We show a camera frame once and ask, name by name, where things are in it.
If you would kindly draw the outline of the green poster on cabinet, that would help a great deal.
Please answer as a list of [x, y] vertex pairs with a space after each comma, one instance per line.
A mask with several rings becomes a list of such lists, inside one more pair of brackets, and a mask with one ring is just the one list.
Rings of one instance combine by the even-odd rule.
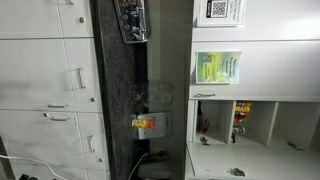
[[197, 52], [196, 83], [237, 84], [241, 55], [241, 51]]

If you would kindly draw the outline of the white appliance with orange label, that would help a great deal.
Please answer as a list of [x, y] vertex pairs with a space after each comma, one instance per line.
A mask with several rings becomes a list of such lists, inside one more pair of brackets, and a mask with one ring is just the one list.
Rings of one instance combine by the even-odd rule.
[[172, 134], [172, 113], [166, 111], [139, 114], [131, 121], [131, 126], [137, 129], [139, 140], [170, 136]]

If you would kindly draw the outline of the colourful snack packets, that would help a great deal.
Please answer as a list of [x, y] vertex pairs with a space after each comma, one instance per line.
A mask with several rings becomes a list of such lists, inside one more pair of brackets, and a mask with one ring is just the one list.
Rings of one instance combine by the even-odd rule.
[[234, 114], [232, 133], [245, 133], [245, 125], [248, 122], [252, 103], [249, 101], [237, 101]]

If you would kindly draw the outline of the white QR code sign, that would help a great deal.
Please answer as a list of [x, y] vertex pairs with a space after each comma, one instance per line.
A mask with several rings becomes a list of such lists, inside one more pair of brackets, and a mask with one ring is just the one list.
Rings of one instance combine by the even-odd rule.
[[244, 24], [246, 0], [200, 0], [198, 27], [237, 27]]

